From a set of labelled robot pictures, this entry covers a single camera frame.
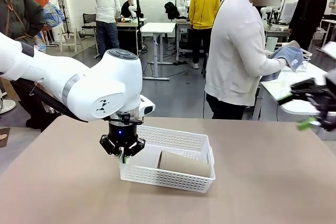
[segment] person in yellow hoodie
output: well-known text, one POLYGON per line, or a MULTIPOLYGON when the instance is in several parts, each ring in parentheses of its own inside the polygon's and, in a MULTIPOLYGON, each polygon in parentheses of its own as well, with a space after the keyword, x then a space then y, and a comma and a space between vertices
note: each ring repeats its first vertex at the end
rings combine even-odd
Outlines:
POLYGON ((198 69, 199 50, 203 41, 206 58, 203 63, 203 70, 206 68, 206 60, 209 55, 210 37, 212 25, 221 5, 221 0, 191 0, 189 18, 191 29, 193 30, 193 69, 198 69))

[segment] white sneaker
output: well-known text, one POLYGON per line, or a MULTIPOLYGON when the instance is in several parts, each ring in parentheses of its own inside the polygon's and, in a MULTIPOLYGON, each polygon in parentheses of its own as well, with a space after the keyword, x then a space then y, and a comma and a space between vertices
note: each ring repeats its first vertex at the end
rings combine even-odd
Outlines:
POLYGON ((198 63, 193 63, 193 62, 191 62, 191 67, 192 67, 193 69, 199 69, 199 67, 198 67, 198 63))

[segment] black chair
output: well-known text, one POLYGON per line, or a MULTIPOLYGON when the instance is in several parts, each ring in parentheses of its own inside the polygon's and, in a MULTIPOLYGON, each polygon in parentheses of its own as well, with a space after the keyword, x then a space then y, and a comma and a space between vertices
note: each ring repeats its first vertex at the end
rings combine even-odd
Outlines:
POLYGON ((97 49, 97 55, 95 58, 99 57, 99 50, 98 50, 98 44, 97 44, 97 33, 96 33, 96 15, 95 14, 83 14, 83 23, 84 25, 82 26, 82 34, 83 30, 85 31, 86 35, 86 30, 93 30, 93 35, 94 35, 94 40, 96 42, 96 49, 97 49))

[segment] blue jeans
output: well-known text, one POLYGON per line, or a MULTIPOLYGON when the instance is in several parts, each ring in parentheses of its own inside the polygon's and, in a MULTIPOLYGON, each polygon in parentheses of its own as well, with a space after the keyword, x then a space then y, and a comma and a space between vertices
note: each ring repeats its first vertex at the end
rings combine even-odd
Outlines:
POLYGON ((99 54, 103 57, 108 49, 119 48, 117 25, 102 21, 97 21, 96 24, 99 54))

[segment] black backpack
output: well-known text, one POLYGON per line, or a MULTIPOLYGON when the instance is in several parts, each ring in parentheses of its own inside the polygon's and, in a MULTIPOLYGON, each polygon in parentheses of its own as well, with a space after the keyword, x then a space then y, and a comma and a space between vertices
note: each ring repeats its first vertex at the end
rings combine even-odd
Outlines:
POLYGON ((168 14, 168 19, 179 18, 180 13, 178 12, 177 7, 172 2, 168 2, 167 4, 165 4, 164 8, 166 9, 166 13, 168 14))

